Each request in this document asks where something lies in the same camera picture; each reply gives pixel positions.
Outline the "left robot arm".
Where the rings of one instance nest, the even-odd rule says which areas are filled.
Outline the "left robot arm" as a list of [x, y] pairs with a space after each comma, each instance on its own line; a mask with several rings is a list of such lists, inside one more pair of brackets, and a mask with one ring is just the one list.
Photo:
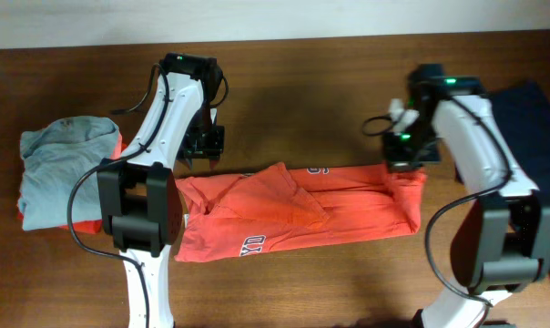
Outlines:
[[225, 129], [217, 108], [229, 87], [216, 58], [168, 53], [154, 66], [156, 95], [119, 159], [97, 170], [102, 223], [125, 266], [132, 327], [172, 327], [168, 263], [183, 210], [173, 169], [216, 165]]

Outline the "orange red t-shirt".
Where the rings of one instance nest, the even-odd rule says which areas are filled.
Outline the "orange red t-shirt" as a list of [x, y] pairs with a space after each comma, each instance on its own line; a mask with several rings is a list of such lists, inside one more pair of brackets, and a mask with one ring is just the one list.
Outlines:
[[176, 261], [210, 262], [408, 236], [421, 227], [423, 170], [385, 165], [287, 169], [177, 180], [187, 205]]

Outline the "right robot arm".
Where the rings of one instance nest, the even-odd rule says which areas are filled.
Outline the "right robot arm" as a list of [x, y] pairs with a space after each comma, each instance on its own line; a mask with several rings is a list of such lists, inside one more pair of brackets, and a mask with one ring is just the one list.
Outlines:
[[[392, 125], [382, 136], [388, 170], [412, 172], [438, 162], [442, 141], [467, 190], [427, 223], [424, 249], [443, 291], [411, 325], [490, 327], [487, 317], [498, 303], [543, 280], [550, 269], [550, 194], [515, 159], [478, 77], [448, 76], [440, 64], [420, 64], [406, 85], [408, 100], [392, 101]], [[453, 237], [453, 276], [447, 279], [435, 263], [431, 235], [444, 213], [462, 204], [471, 209]]]

